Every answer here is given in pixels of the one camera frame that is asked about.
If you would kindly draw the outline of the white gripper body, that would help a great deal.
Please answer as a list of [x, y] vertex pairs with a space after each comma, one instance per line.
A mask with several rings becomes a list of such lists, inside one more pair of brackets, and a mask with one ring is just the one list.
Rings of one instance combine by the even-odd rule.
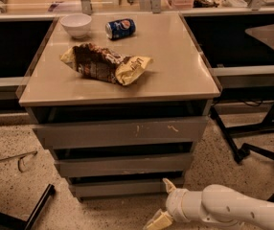
[[177, 222], [190, 222], [188, 207], [192, 198], [193, 193], [187, 189], [171, 191], [166, 200], [167, 212]]

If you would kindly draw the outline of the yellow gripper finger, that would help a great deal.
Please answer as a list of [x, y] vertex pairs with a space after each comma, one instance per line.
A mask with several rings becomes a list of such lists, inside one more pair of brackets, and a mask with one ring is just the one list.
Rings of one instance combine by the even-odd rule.
[[166, 192], [168, 194], [172, 193], [176, 189], [175, 185], [167, 178], [164, 178], [163, 182], [165, 183]]
[[164, 230], [173, 223], [172, 216], [167, 211], [159, 209], [154, 216], [146, 223], [143, 230]]

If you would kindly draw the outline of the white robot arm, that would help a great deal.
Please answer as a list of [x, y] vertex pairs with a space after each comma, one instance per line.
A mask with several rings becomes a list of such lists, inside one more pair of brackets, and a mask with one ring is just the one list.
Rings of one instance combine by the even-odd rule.
[[168, 197], [143, 230], [163, 230], [176, 222], [199, 221], [221, 230], [241, 230], [245, 223], [274, 230], [274, 202], [255, 199], [231, 188], [213, 184], [202, 191], [176, 188], [163, 179]]

